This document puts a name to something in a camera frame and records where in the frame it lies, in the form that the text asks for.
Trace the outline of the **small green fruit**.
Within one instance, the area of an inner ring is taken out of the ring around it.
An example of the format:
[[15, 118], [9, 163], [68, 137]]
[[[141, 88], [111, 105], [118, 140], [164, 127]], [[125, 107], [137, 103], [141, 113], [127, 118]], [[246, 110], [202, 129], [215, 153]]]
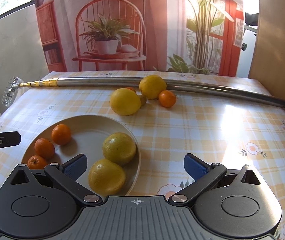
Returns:
[[144, 106], [147, 102], [147, 98], [144, 95], [139, 95], [140, 101], [141, 101], [141, 106]]

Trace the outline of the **large yellow grapefruit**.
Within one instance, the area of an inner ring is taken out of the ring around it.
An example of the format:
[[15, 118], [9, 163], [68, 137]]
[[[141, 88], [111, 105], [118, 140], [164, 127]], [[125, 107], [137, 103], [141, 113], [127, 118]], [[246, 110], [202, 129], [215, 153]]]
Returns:
[[139, 96], [128, 88], [119, 88], [110, 96], [110, 107], [118, 115], [128, 116], [141, 108]]
[[148, 100], [157, 99], [158, 95], [166, 90], [167, 84], [158, 75], [149, 75], [144, 77], [139, 83], [139, 90]]

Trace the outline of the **black device on stand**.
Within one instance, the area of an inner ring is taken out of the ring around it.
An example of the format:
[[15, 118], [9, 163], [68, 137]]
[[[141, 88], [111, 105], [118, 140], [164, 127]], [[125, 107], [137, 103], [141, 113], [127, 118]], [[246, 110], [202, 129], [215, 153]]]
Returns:
[[259, 19], [258, 13], [256, 14], [249, 14], [247, 12], [245, 13], [245, 25], [242, 34], [242, 40], [247, 30], [253, 32], [254, 35], [257, 36], [258, 19]]

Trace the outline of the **cream round plate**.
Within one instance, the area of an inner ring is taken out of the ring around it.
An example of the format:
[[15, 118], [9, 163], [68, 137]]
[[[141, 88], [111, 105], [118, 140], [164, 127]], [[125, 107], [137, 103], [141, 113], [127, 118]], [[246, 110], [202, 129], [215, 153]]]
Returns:
[[87, 169], [76, 181], [87, 189], [90, 189], [88, 184], [89, 170], [96, 161], [103, 158], [102, 145], [106, 137], [116, 132], [122, 132], [128, 134], [136, 141], [134, 134], [125, 125], [114, 119], [100, 115], [73, 116], [41, 131], [26, 149], [21, 159], [22, 163], [26, 164], [30, 157], [36, 154], [34, 143], [38, 139], [45, 138], [51, 140], [51, 132], [59, 124], [65, 124], [71, 129], [71, 141], [64, 146], [55, 145], [55, 155], [48, 163], [63, 164], [80, 153], [85, 154], [87, 157]]

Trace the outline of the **yellow-green lemon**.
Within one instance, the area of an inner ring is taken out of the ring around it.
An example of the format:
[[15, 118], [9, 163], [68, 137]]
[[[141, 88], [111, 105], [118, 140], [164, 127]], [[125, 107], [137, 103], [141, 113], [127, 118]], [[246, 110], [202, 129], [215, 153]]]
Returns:
[[136, 144], [128, 134], [116, 132], [106, 137], [102, 144], [102, 152], [106, 159], [123, 166], [134, 158]]

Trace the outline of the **plaid floral tablecloth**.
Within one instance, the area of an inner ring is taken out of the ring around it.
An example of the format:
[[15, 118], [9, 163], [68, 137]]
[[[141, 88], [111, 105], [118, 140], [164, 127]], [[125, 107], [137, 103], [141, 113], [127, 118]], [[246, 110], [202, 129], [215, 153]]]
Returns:
[[191, 181], [183, 156], [228, 168], [254, 165], [276, 197], [283, 216], [277, 237], [285, 239], [285, 111], [271, 106], [180, 92], [172, 108], [153, 100], [132, 116], [109, 106], [111, 88], [32, 89], [0, 117], [0, 132], [18, 131], [20, 145], [0, 149], [0, 187], [31, 141], [62, 119], [82, 114], [122, 122], [141, 149], [141, 169], [132, 194], [169, 196]]

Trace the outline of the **yellow lemon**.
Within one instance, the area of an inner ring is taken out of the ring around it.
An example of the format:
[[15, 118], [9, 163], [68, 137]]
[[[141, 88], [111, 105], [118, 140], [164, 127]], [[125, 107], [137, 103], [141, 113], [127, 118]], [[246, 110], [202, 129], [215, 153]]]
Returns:
[[93, 163], [88, 174], [90, 188], [104, 197], [117, 194], [125, 181], [126, 173], [123, 168], [105, 158]]

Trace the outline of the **large yellow grapefruit back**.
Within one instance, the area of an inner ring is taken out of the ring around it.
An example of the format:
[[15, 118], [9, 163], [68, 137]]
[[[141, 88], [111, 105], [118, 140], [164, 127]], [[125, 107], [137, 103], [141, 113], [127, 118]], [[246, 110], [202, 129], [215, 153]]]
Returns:
[[139, 83], [139, 90], [148, 100], [157, 99], [158, 95], [166, 90], [167, 84], [158, 75], [149, 75], [144, 77]]

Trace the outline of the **wooden board panel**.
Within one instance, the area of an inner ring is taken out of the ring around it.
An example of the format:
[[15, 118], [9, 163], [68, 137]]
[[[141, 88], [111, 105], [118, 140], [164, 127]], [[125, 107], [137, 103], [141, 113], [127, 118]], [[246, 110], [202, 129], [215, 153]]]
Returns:
[[259, 22], [249, 78], [285, 99], [285, 0], [259, 0]]

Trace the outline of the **orange tangerine with stem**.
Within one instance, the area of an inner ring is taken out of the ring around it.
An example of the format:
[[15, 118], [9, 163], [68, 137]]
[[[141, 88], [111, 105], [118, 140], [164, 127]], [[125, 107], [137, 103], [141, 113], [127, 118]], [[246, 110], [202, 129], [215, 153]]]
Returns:
[[44, 167], [46, 167], [47, 164], [47, 160], [38, 155], [31, 156], [27, 162], [27, 166], [31, 170], [43, 169]]

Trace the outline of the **large yellow grapefruit front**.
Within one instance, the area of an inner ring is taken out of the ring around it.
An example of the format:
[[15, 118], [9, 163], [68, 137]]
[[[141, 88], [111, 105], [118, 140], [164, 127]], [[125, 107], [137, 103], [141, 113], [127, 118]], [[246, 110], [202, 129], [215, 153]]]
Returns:
[[128, 88], [119, 88], [110, 96], [110, 107], [118, 115], [128, 116], [141, 108], [139, 96]]

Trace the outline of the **printed room backdrop cloth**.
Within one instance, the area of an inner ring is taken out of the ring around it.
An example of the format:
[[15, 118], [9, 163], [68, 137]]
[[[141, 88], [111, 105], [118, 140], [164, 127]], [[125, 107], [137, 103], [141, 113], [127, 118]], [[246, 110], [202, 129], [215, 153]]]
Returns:
[[34, 0], [50, 72], [234, 76], [243, 0]]

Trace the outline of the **telescopic steel gold pole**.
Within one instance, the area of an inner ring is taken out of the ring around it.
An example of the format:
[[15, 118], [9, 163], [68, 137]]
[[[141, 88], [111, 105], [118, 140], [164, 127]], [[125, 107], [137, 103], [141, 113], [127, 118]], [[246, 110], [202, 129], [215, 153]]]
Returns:
[[14, 102], [20, 88], [40, 87], [138, 87], [141, 94], [147, 99], [156, 99], [165, 89], [191, 93], [204, 93], [262, 103], [265, 105], [285, 108], [285, 100], [274, 96], [249, 92], [236, 88], [211, 85], [192, 81], [167, 80], [158, 75], [139, 77], [119, 76], [91, 76], [91, 77], [55, 77], [32, 82], [23, 82], [13, 77], [2, 95], [2, 104], [6, 107]]

